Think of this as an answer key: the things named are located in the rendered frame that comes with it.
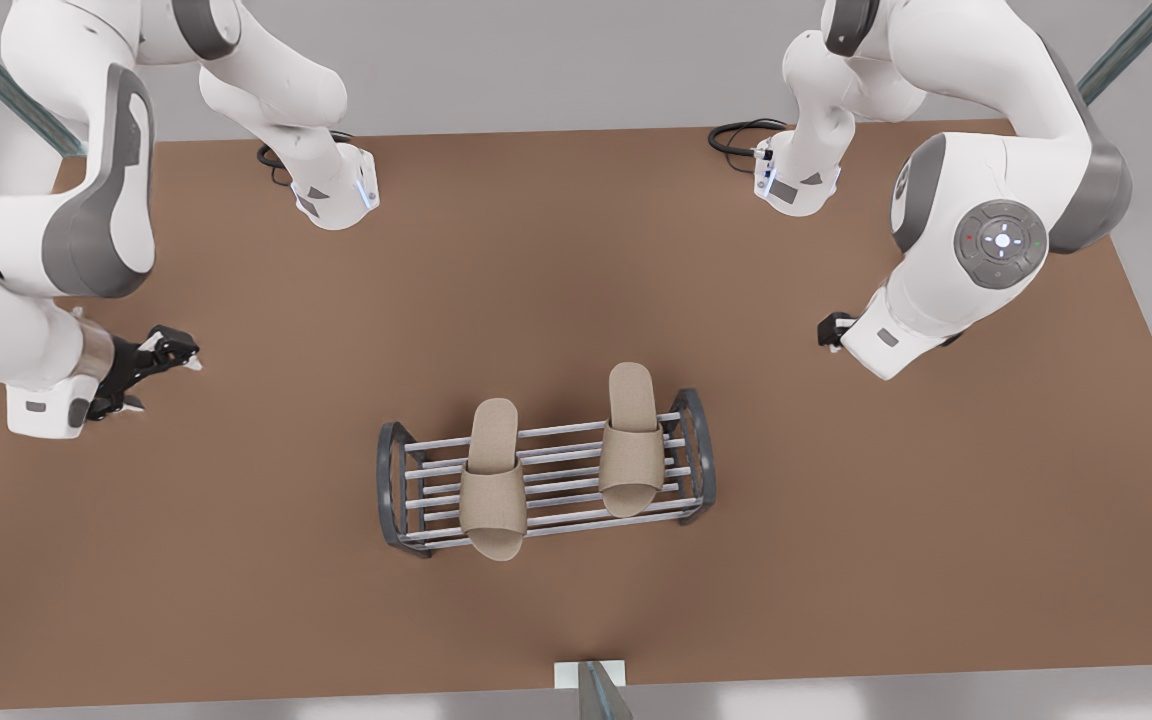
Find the grey metal shoe rack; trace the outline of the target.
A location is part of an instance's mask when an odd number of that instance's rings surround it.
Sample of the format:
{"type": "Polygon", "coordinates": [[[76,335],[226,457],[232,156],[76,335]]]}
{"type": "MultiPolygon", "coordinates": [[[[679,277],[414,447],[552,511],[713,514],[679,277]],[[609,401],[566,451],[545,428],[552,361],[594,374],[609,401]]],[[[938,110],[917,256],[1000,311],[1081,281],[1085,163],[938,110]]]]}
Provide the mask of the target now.
{"type": "MultiPolygon", "coordinates": [[[[659,414],[666,479],[653,501],[631,518],[614,518],[599,492],[602,420],[521,430],[517,452],[526,497],[526,537],[558,536],[652,521],[681,525],[717,502],[717,458],[698,391],[680,389],[659,414]]],[[[460,526],[460,477],[467,437],[417,441],[397,420],[379,430],[376,497],[384,541],[429,559],[435,550],[467,546],[460,526]]]]}

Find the beige slipper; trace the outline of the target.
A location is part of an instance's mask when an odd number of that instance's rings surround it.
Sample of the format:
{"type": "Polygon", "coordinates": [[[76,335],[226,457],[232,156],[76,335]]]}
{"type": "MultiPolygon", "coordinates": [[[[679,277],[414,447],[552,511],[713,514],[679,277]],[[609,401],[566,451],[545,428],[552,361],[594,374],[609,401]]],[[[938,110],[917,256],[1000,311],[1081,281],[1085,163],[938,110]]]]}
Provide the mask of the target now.
{"type": "Polygon", "coordinates": [[[666,482],[664,430],[649,370],[620,363],[609,376],[611,418],[602,430],[599,492],[613,518],[631,518],[666,482]]]}
{"type": "Polygon", "coordinates": [[[461,471],[460,528],[490,560],[515,558],[526,536],[524,469],[516,455],[518,414],[507,397],[477,406],[461,471]]]}

